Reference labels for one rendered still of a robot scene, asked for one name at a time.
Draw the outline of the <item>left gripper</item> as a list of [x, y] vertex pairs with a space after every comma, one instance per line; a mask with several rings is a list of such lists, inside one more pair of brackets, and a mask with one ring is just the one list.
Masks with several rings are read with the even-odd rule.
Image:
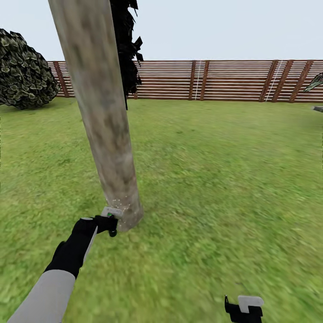
[[102, 219], [102, 221], [104, 223], [104, 227], [103, 227], [103, 230], [101, 231], [101, 233], [105, 230], [115, 231], [117, 229], [117, 223], [118, 223], [117, 218], [113, 218], [113, 217], [106, 218], [103, 216], [95, 216], [95, 218]]

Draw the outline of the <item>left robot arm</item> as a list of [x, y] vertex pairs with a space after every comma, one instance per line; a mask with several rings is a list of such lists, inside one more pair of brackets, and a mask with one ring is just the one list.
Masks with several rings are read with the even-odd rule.
[[101, 216], [80, 218], [72, 235], [61, 242], [36, 285], [7, 323], [62, 323], [69, 298], [95, 236], [115, 231], [123, 211], [105, 207]]

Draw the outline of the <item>pesticide atomizer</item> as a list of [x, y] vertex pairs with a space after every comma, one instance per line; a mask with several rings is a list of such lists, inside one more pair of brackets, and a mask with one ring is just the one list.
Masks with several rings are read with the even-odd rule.
[[109, 236], [112, 238], [112, 237], [115, 237], [117, 234], [117, 230], [115, 231], [109, 231]]

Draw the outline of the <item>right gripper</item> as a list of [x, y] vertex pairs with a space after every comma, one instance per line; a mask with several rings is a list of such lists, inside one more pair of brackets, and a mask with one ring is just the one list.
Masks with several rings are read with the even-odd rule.
[[248, 306], [249, 313], [242, 313], [239, 305], [229, 304], [227, 295], [225, 296], [225, 310], [230, 313], [231, 321], [233, 323], [262, 323], [263, 316], [261, 306]]

